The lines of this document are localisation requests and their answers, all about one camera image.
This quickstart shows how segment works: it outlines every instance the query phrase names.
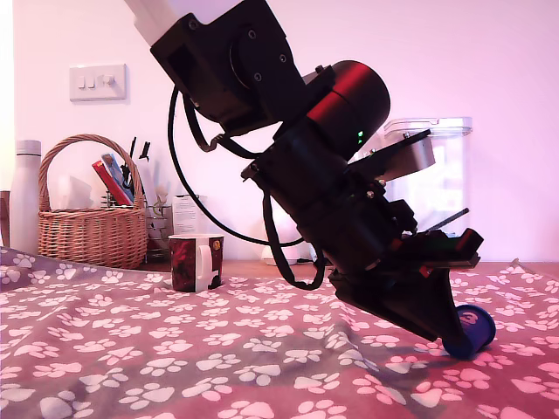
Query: wooden table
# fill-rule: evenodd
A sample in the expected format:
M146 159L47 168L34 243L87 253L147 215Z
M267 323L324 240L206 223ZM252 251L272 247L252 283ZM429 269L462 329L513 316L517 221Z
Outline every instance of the wooden table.
M506 269L509 262L480 262L472 271L483 275L496 275L500 270ZM535 273L545 274L552 278L559 277L559 263L553 262L526 262L522 263L525 269ZM315 270L313 264L292 265L296 277L313 277ZM142 264L137 269L141 271L169 272L170 262ZM261 260L225 260L223 274L227 277L280 277L280 272L275 266L268 265Z

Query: mug handle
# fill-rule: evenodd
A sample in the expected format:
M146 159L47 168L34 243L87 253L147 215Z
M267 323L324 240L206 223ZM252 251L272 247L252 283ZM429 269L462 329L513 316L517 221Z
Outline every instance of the mug handle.
M195 292L205 291L211 284L211 249L207 244L196 248L196 287Z

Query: wall switch plate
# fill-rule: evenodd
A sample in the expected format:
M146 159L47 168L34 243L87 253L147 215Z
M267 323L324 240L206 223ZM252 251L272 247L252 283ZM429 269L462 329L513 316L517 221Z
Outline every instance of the wall switch plate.
M126 98L126 64L70 68L70 100Z

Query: basket handle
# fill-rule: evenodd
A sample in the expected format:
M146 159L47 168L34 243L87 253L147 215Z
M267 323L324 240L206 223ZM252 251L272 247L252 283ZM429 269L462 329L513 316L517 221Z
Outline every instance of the basket handle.
M141 192L141 178L140 174L138 173L138 168L128 155L124 149L119 146L116 142L109 140L108 138L101 137L100 135L95 134L77 134L71 137L66 138L59 142L56 146L54 146L46 155L43 161L41 162L41 167L38 170L38 199L39 199L39 211L45 212L51 210L51 199L49 197L49 189L47 185L47 172L49 170L49 166L51 166L51 162L54 157L60 153L64 148L73 144L75 142L82 142L82 141L93 141L98 142L100 144L105 144L106 146L112 148L116 151L126 162L128 167L130 168L130 175L132 176L132 180L134 181L134 209L138 210L143 208L143 193Z

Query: water bottle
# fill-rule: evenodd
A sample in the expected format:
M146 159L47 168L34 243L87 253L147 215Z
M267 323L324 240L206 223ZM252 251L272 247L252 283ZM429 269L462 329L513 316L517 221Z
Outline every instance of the water bottle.
M16 143L16 171L10 191L10 247L38 253L38 169L41 141Z

